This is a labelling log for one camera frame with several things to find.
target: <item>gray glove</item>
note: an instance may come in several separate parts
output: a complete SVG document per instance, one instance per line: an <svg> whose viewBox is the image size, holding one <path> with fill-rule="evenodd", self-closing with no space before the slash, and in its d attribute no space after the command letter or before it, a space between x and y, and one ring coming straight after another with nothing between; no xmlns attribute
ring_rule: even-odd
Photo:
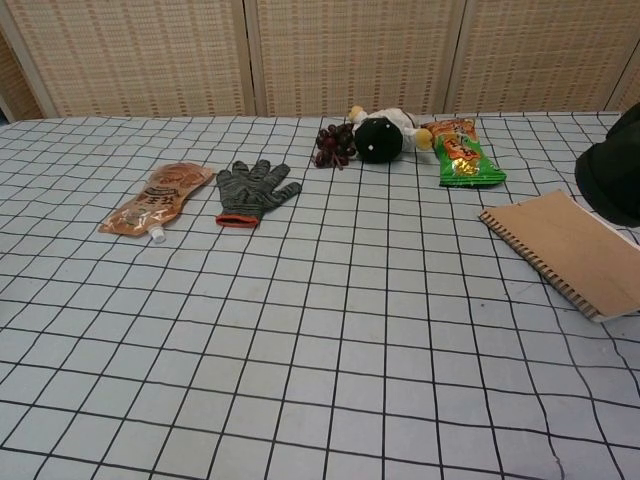
<svg viewBox="0 0 640 480"><path fill-rule="evenodd" d="M216 223L224 227L255 227L269 210L279 207L302 190L302 186L293 182L281 190L273 190L289 174L284 163L269 171L271 164L267 160L258 160L249 171L247 165L237 161L232 172L222 170L217 182L220 188L222 213L216 217Z"/></svg>

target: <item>sauce pouch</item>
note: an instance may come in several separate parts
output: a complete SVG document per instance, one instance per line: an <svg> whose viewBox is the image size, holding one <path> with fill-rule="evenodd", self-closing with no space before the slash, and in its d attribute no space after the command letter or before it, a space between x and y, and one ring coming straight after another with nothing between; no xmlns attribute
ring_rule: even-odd
<svg viewBox="0 0 640 480"><path fill-rule="evenodd" d="M113 212L100 232L139 236L149 232L164 240L161 225L182 211L189 194L213 178L213 170L193 163L173 163L151 174L144 190Z"/></svg>

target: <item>table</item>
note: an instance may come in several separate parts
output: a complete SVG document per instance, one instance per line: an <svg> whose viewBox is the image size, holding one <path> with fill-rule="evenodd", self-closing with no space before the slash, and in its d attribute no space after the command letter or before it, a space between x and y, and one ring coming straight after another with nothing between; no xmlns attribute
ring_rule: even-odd
<svg viewBox="0 0 640 480"><path fill-rule="evenodd" d="M481 191L432 152L314 168L339 118L0 129L0 477L637 478L640 316L590 323L478 220L585 205L575 158L616 119L479 116L508 174ZM303 193L256 230L216 226L212 182L162 245L97 232L162 164L259 158Z"/></svg>

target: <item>green snack bag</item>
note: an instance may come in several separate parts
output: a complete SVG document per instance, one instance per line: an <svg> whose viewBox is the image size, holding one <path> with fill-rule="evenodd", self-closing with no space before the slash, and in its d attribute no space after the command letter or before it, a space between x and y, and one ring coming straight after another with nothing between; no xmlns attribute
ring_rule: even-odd
<svg viewBox="0 0 640 480"><path fill-rule="evenodd" d="M423 127L433 135L433 148L440 160L441 187L497 185L507 178L480 148L473 120L456 118Z"/></svg>

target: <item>notebook spiral binding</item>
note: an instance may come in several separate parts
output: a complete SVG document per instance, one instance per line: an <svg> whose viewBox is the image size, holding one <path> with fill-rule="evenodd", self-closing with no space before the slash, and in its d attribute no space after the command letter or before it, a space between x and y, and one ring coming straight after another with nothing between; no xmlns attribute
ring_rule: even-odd
<svg viewBox="0 0 640 480"><path fill-rule="evenodd" d="M589 320L600 316L600 312L585 300L571 285L565 282L556 272L550 268L544 260L536 255L536 253L526 245L524 245L515 235L507 230L493 215L489 212L483 212L480 219L487 224L491 230L496 232L518 255L524 258L533 268L542 274L549 283L564 295L571 303L573 303Z"/></svg>

